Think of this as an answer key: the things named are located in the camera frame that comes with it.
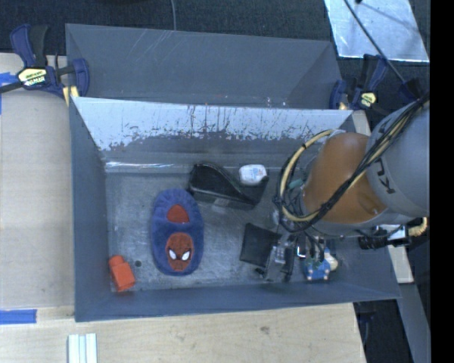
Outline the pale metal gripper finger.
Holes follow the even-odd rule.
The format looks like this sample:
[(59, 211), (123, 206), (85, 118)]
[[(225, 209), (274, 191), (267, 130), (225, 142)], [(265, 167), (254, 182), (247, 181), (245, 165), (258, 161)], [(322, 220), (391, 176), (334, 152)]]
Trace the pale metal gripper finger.
[(257, 269), (261, 278), (286, 277), (288, 261), (285, 252), (285, 245), (277, 244), (270, 247), (269, 252), (261, 259), (261, 266)]
[(285, 249), (285, 265), (283, 266), (284, 282), (289, 282), (294, 268), (294, 248)]

